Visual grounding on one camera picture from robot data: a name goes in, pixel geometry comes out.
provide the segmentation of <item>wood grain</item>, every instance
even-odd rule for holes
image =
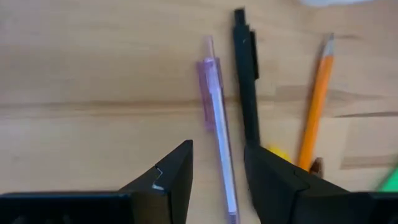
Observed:
[[[315,153],[326,180],[375,189],[392,161],[369,165],[398,153],[397,1],[317,9],[296,0],[0,0],[0,192],[118,189],[193,139],[187,223],[224,223],[195,73],[211,34],[241,222],[259,223],[244,176],[231,40],[232,11],[241,6],[257,32],[263,144],[296,159],[320,44],[334,32]]]

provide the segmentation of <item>yellow object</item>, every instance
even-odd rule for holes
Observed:
[[[281,157],[282,159],[286,160],[287,162],[292,163],[292,161],[290,160],[289,155],[286,152],[280,150],[277,146],[271,145],[271,146],[268,147],[268,150],[270,152],[274,153],[275,155]]]
[[[312,96],[310,111],[308,114],[307,126],[305,128],[302,148],[298,159],[298,166],[308,171],[312,162],[313,148],[317,138],[319,120],[322,114],[328,83],[333,65],[333,35],[330,36],[323,51],[319,64],[317,77]]]

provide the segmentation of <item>black pen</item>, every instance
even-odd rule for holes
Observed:
[[[241,95],[244,135],[246,143],[260,145],[259,119],[257,115],[256,86],[254,81],[259,78],[256,35],[246,24],[244,9],[234,12],[235,27],[233,29],[235,63],[238,73]]]

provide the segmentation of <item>black plastic object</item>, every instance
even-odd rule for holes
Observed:
[[[238,73],[241,95],[244,135],[246,142],[260,145],[259,120],[257,117],[256,86],[254,81],[259,78],[256,34],[246,24],[244,9],[234,12],[235,27],[233,29],[236,70]]]
[[[192,140],[114,192],[0,195],[1,224],[183,224],[193,174]]]
[[[262,224],[398,223],[398,193],[349,192],[256,144],[244,164]]]

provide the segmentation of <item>yellow pencil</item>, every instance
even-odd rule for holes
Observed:
[[[334,36],[331,34],[323,49],[323,55],[318,67],[317,77],[313,90],[312,102],[308,113],[307,126],[305,128],[304,138],[298,158],[298,166],[304,170],[309,170],[315,140],[317,138],[320,116],[322,114],[328,83],[333,65],[333,42]]]

